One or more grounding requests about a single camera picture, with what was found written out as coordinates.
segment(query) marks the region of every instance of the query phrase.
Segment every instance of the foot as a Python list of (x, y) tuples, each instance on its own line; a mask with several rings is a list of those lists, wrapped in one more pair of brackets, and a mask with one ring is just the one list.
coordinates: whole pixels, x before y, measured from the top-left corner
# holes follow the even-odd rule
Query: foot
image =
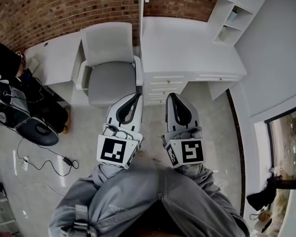
[(0, 182), (0, 188), (1, 188), (1, 191), (0, 192), (6, 197), (6, 192), (5, 192), (3, 183), (1, 183), (1, 182)]
[(68, 119), (67, 119), (67, 122), (65, 123), (63, 134), (68, 134), (69, 130), (70, 130), (70, 127), (71, 127), (71, 110), (70, 110), (70, 106), (66, 106), (65, 110), (66, 110), (66, 112), (68, 114)]

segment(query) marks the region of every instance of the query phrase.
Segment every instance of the white wall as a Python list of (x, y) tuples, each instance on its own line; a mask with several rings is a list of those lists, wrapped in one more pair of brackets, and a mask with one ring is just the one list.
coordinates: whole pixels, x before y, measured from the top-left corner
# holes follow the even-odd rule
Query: white wall
[(296, 0), (266, 0), (235, 48), (250, 116), (296, 95)]
[[(296, 106), (296, 0), (266, 0), (235, 46), (248, 75), (231, 88), (245, 154), (246, 195), (258, 192), (267, 177), (261, 159), (269, 154), (258, 145), (258, 122)], [(245, 204), (244, 218), (252, 226)], [(296, 236), (296, 197), (281, 236)]]

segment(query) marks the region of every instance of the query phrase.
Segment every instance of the glossy floor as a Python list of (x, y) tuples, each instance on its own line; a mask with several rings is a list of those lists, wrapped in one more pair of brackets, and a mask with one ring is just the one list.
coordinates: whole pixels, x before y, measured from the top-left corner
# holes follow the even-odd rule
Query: glossy floor
[[(226, 94), (212, 101), (206, 83), (191, 82), (182, 92), (182, 96), (198, 110), (205, 141), (203, 146), (207, 152), (206, 166), (214, 171), (216, 184), (240, 211), (240, 158)], [(29, 166), (29, 171), (19, 167), (21, 161), (15, 152), (21, 137), (0, 126), (0, 180), (5, 185), (10, 206), (25, 237), (48, 236), (47, 226), (53, 210), (62, 199), (60, 195), (64, 195), (78, 177), (90, 175), (98, 164), (97, 136), (102, 133), (107, 111), (107, 108), (91, 107), (72, 109), (73, 123), (70, 133), (61, 134), (59, 143), (51, 147), (53, 151), (79, 161), (79, 169), (72, 169), (66, 177), (57, 176), (49, 163), (41, 171), (32, 166)], [(141, 154), (156, 157), (169, 164), (168, 155), (160, 139), (165, 132), (165, 106), (145, 106), (142, 124), (145, 141)], [(56, 155), (26, 140), (19, 146), (19, 155), (28, 155), (29, 161), (38, 167), (49, 159), (60, 173), (68, 172), (68, 166), (62, 165)]]

